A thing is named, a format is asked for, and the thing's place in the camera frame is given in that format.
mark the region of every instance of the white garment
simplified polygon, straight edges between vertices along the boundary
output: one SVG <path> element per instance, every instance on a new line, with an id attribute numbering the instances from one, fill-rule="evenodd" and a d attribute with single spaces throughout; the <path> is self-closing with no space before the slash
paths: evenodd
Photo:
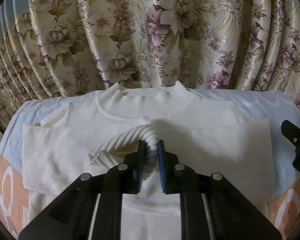
<path id="1" fill-rule="evenodd" d="M 56 196 L 84 172 L 106 172 L 102 166 L 90 165 L 89 160 L 89 154 L 95 154 L 101 144 L 149 123 L 155 123 L 166 150 L 177 154 L 180 162 L 201 174 L 222 173 L 263 211 L 274 182 L 267 119 L 253 120 L 230 101 L 200 98 L 179 82 L 170 88 L 133 90 L 116 84 L 94 101 L 59 108 L 44 118 L 41 126 L 24 126 L 23 183 L 35 192 L 29 198 L 32 212 L 28 221 L 46 205 L 37 201 L 40 194 Z M 158 221 L 165 221 L 163 217 L 168 219 L 169 214 L 178 218 L 179 205 L 178 195 L 162 193 L 156 167 L 143 181 L 140 194 L 123 197 L 122 221 L 147 218 L 146 232 L 154 233 L 150 225 L 159 225 L 150 222 L 150 217 L 160 216 Z M 128 228 L 124 232 L 127 237 L 122 239 L 132 236 Z"/>

